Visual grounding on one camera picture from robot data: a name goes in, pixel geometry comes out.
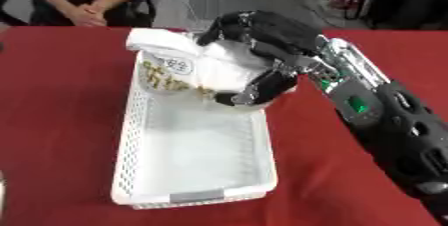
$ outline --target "person's hand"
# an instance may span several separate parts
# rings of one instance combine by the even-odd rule
[[[234,105],[267,103],[297,84],[296,63],[302,56],[317,53],[320,30],[276,13],[236,12],[215,20],[197,43],[233,40],[250,46],[250,51],[272,63],[272,69],[254,79],[242,93],[219,93],[217,102]]]
[[[91,6],[84,4],[74,7],[65,13],[75,26],[106,26],[107,22],[102,13],[97,13]]]

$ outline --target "black pants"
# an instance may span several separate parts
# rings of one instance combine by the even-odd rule
[[[137,7],[147,2],[149,12],[138,12]],[[73,23],[45,0],[32,0],[34,11],[31,26],[73,26]],[[156,10],[151,0],[131,0],[107,11],[104,18],[111,27],[152,27]]]

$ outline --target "red table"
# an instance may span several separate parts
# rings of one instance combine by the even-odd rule
[[[279,185],[266,198],[134,211],[109,198],[134,56],[126,29],[13,28],[0,34],[4,223],[95,226],[431,226],[307,80],[272,105]],[[445,119],[446,34],[328,31],[352,40]]]

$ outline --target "white plastic bag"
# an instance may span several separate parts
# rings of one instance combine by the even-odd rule
[[[142,88],[164,97],[211,101],[216,92],[243,91],[268,69],[244,44],[218,41],[201,47],[190,33],[134,29],[127,47],[139,51],[137,70]]]

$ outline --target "logo on bag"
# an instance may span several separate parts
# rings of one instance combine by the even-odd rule
[[[159,57],[163,60],[163,66],[170,72],[180,75],[190,75],[193,72],[193,62],[186,58]]]

